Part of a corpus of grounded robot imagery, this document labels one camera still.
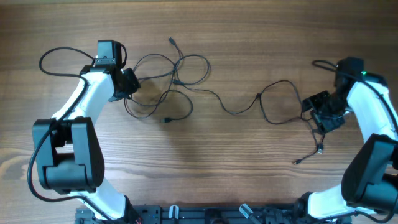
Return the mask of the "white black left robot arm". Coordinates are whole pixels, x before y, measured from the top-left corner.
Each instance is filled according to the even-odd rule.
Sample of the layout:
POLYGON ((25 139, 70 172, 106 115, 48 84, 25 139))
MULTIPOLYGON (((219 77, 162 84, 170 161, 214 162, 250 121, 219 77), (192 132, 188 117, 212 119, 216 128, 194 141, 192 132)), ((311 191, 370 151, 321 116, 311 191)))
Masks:
POLYGON ((97 223, 142 223, 128 197, 104 177, 95 123, 105 104, 125 99, 140 84, 126 68, 127 51, 115 40, 98 41, 98 54, 76 74, 79 84, 64 106, 32 127, 34 151, 27 170, 31 193, 44 202, 79 200, 97 223))

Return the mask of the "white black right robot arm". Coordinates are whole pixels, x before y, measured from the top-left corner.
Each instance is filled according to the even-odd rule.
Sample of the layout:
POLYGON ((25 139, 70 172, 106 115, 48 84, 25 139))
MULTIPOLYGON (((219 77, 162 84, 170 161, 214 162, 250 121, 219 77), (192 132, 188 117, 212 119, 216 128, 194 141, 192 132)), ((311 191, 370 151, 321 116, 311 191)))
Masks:
POLYGON ((337 63, 314 60, 312 65, 335 74, 334 93, 318 93, 302 101, 325 135, 353 113, 363 146, 343 174, 341 184, 321 192, 308 192, 297 199, 292 223, 346 223, 352 216, 364 216, 375 223, 387 223, 397 214, 397 112, 389 98, 386 79, 366 71, 364 60, 346 57, 337 63))

